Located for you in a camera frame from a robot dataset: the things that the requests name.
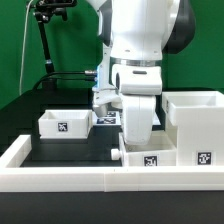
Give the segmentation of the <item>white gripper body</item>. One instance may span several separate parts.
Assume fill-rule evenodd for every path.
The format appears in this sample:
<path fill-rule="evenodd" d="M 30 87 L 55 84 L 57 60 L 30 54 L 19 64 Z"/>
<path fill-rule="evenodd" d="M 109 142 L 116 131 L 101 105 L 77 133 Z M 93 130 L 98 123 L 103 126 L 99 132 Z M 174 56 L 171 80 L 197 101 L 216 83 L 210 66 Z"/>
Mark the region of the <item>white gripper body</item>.
<path fill-rule="evenodd" d="M 114 64 L 110 83 L 109 69 L 100 65 L 93 92 L 93 110 L 98 117 L 107 114 L 108 105 L 122 110 L 122 130 L 126 144 L 146 145 L 149 142 L 156 96 L 162 92 L 160 66 Z"/>

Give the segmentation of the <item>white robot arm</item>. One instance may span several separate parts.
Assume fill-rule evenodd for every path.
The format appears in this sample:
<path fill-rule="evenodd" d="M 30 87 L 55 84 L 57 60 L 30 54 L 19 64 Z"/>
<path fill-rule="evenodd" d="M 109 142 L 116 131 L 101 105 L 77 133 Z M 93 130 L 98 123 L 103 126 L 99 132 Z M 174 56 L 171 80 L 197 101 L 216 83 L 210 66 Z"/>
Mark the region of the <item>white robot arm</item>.
<path fill-rule="evenodd" d="M 103 58 L 93 87 L 93 109 L 122 110 L 124 141 L 149 142 L 162 93 L 161 61 L 193 39 L 195 17 L 189 0 L 86 0 L 98 15 Z"/>

